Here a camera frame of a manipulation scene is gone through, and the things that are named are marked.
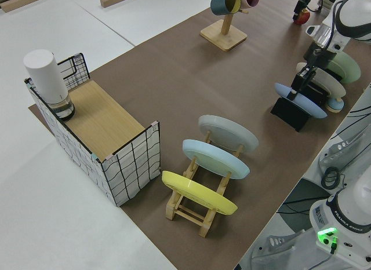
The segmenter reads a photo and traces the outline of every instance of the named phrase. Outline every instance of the plate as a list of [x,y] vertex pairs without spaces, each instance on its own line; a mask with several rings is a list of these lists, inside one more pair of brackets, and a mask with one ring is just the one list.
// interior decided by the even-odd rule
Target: plate
[[215,145],[197,140],[184,140],[183,152],[191,160],[196,157],[196,164],[220,176],[231,173],[231,179],[243,179],[250,169],[240,159]]
[[237,206],[217,192],[179,174],[163,171],[162,182],[188,199],[224,215],[231,215]]
[[[300,72],[307,63],[298,63],[296,72]],[[329,93],[330,98],[342,98],[347,94],[345,88],[337,79],[320,68],[316,68],[312,82]]]
[[241,152],[252,151],[259,145],[259,140],[248,129],[220,116],[202,115],[198,119],[198,127],[204,135],[211,131],[213,143],[232,151],[236,151],[240,145],[243,145]]
[[347,53],[340,52],[330,61],[328,70],[341,77],[340,83],[353,83],[361,77],[361,69]]
[[[275,83],[274,88],[278,95],[289,100],[287,96],[289,95],[291,90],[293,90],[291,87],[281,85],[280,83]],[[301,93],[298,93],[294,100],[289,101],[297,107],[301,108],[303,111],[307,112],[309,115],[313,116],[314,118],[325,118],[327,116],[326,112],[323,109],[319,108],[313,101],[306,98]]]

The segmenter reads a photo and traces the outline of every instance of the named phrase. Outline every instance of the brown mat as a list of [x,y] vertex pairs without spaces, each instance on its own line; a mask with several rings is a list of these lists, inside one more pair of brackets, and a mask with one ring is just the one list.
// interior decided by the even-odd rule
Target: brown mat
[[[231,180],[225,192],[239,209],[231,216],[218,214],[205,239],[197,225],[179,216],[165,218],[171,191],[160,177],[122,206],[178,269],[233,269],[371,80],[371,48],[351,41],[346,52],[363,75],[346,86],[343,111],[311,118],[300,133],[270,114],[278,98],[274,83],[291,85],[312,41],[304,33],[307,26],[292,23],[296,2],[260,0],[249,14],[236,14],[232,24],[248,38],[230,52],[199,35],[220,19],[208,9],[91,73],[142,125],[160,121],[163,170],[186,169],[190,161],[182,141],[203,139],[201,115],[236,121],[260,140],[255,151],[240,156],[250,175]],[[313,14],[310,23],[322,20]],[[195,180],[213,189],[220,181],[202,169]]]

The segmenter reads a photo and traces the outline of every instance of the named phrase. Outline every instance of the yellow plate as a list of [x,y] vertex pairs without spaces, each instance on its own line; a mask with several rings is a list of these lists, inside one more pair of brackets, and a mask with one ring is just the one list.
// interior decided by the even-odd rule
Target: yellow plate
[[162,182],[188,199],[220,214],[231,215],[237,206],[217,192],[176,173],[162,172]]

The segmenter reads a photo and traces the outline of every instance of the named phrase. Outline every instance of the teal mug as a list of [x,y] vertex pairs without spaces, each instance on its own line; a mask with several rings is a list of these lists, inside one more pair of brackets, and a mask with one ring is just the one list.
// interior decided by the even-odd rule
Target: teal mug
[[210,8],[215,15],[233,14],[241,8],[241,0],[211,0]]

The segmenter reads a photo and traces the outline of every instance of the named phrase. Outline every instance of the green light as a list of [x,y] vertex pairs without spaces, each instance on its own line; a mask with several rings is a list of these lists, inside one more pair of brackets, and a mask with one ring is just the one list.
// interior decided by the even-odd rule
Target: green light
[[328,236],[334,235],[334,233],[336,233],[336,232],[337,232],[336,228],[326,228],[322,231],[317,232],[317,236],[318,236],[318,239],[319,239],[320,242],[325,243],[324,240],[327,239]]
[[330,233],[330,232],[335,233],[336,232],[336,228],[326,228],[323,231],[317,232],[317,234],[319,236],[319,235],[324,235],[324,234]]

